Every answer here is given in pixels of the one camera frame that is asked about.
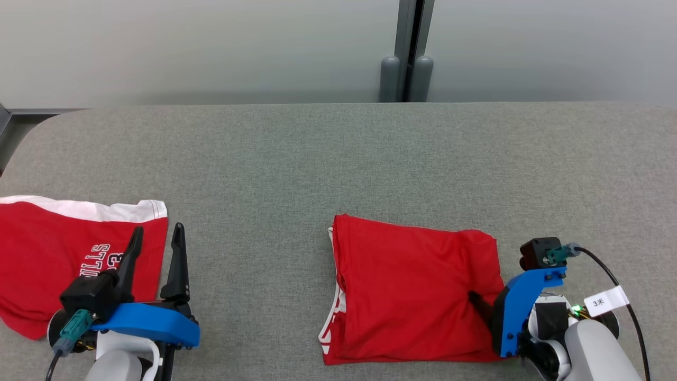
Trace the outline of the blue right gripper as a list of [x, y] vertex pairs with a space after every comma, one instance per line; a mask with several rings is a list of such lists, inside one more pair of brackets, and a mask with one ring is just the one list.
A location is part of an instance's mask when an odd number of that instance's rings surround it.
[[481, 320], [492, 327], [492, 348], [500, 357], [518, 354], [518, 340], [535, 301], [545, 288], [563, 285], [566, 266], [527, 270], [513, 277], [494, 301], [487, 302], [481, 294], [468, 291], [468, 299]]

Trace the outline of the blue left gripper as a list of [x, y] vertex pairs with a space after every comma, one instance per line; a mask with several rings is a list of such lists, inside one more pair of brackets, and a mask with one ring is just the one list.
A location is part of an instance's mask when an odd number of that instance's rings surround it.
[[[108, 272], [116, 305], [134, 302], [132, 288], [143, 236], [143, 227], [135, 227], [118, 269]], [[160, 298], [188, 303], [188, 249], [182, 223], [174, 227], [171, 248], [169, 273]], [[200, 326], [193, 318], [151, 304], [121, 304], [106, 323], [91, 329], [97, 332], [91, 380], [172, 380], [176, 351], [200, 345]]]

